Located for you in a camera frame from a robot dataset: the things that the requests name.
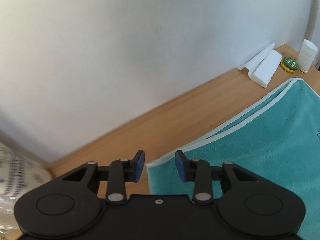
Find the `white pill bottle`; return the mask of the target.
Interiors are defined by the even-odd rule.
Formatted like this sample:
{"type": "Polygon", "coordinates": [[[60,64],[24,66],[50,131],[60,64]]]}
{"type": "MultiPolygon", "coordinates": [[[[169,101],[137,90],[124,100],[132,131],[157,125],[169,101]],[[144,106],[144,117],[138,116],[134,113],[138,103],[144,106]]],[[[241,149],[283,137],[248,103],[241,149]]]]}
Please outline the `white pill bottle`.
{"type": "Polygon", "coordinates": [[[307,73],[318,53],[318,48],[309,40],[304,39],[300,48],[297,64],[301,72],[307,73]]]}

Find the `water bottle right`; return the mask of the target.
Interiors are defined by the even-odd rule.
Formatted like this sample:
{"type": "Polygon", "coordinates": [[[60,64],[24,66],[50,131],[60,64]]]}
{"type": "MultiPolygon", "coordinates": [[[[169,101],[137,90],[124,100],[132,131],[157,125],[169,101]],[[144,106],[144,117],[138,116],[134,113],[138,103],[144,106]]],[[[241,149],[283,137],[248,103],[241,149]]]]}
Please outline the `water bottle right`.
{"type": "Polygon", "coordinates": [[[15,197],[1,194],[1,236],[6,236],[8,233],[11,233],[12,230],[19,229],[14,216],[15,203],[15,197]]]}

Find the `green yellow round tin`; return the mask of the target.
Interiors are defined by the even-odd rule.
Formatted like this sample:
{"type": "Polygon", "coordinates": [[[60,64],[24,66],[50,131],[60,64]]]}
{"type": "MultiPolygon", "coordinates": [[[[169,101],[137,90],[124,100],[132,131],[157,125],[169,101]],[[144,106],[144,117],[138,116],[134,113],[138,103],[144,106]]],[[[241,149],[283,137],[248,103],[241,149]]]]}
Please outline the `green yellow round tin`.
{"type": "Polygon", "coordinates": [[[298,64],[297,62],[290,58],[290,57],[283,57],[283,59],[280,62],[281,68],[285,70],[288,73],[294,73],[298,69],[298,64]]]}

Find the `red lid travel tumbler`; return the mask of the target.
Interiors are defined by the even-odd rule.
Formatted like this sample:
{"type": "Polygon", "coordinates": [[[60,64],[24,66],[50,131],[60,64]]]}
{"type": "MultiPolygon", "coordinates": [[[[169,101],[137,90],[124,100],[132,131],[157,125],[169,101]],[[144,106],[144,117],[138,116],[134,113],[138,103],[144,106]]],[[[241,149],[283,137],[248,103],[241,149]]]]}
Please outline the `red lid travel tumbler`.
{"type": "Polygon", "coordinates": [[[52,178],[49,171],[1,143],[1,195],[18,199],[52,178]]]}

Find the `teal towel white trim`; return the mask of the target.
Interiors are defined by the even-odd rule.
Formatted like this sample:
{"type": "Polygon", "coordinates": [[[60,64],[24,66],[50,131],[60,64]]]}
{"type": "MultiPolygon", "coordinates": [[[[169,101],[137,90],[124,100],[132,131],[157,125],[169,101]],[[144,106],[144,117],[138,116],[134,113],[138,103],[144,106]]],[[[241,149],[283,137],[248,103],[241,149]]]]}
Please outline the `teal towel white trim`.
{"type": "Polygon", "coordinates": [[[319,239],[319,95],[292,78],[227,122],[184,145],[186,157],[246,168],[302,198],[303,239],[319,239]]]}

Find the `folded white tissue paper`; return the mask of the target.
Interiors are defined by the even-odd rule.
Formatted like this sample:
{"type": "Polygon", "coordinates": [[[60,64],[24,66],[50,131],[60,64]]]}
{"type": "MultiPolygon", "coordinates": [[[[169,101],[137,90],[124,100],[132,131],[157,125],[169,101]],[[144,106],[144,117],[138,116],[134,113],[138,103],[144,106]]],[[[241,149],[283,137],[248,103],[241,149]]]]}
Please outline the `folded white tissue paper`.
{"type": "Polygon", "coordinates": [[[275,43],[269,44],[252,59],[238,66],[237,70],[246,69],[248,77],[253,82],[267,88],[282,59],[282,55],[274,48],[275,43]]]}

